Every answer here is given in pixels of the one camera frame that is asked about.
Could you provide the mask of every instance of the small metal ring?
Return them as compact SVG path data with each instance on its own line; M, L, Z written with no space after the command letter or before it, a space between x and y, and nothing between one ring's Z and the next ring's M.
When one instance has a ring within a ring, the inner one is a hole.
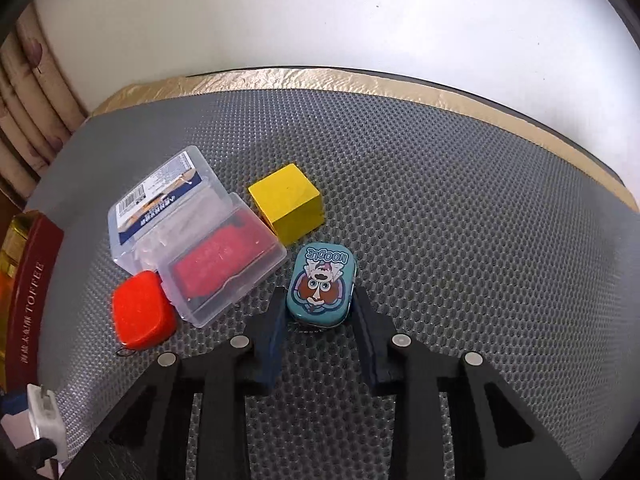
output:
M126 346L121 346L116 350L116 357L131 357L137 352L137 350L132 350L131 348L127 348Z

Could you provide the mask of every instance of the gray textured mat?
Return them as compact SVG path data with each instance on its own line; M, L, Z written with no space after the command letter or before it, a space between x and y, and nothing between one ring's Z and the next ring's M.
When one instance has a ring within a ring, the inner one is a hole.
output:
M640 417L638 216L573 166L486 123L307 90L99 116L38 186L29 206L65 230L39 371L59 395L72 452L159 352L113 356L110 295L126 274L109 258L108 208L188 144L249 204L248 184L295 162L326 209L326 224L301 243L348 246L374 304L431 349L484 352L583 478L612 462ZM205 330L184 324L164 348L197 354L241 332L273 287L287 285L297 250L223 319ZM394 401L369 395L348 324L322 336L291 328L276 390L246 410L255 479L386 478ZM192 474L193 455L187 467Z

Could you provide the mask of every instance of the curtain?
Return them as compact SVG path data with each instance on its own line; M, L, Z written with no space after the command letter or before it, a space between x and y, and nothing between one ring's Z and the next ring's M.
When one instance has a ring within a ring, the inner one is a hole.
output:
M0 191L22 207L85 118L30 3L0 46Z

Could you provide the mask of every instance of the plastic box lid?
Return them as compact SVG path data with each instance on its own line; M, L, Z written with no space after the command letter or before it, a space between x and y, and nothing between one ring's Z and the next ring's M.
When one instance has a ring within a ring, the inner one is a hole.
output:
M281 264L287 250L242 199L228 194L195 146L149 174L108 213L113 261L156 270L180 316L211 322Z

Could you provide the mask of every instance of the barcode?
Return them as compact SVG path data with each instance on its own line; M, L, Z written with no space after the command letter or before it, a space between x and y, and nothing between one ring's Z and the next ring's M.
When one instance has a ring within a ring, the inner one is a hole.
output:
M145 198L145 187L140 184L136 189L120 200L120 203L118 204L118 215L124 215L124 213L129 211L133 206L138 205Z

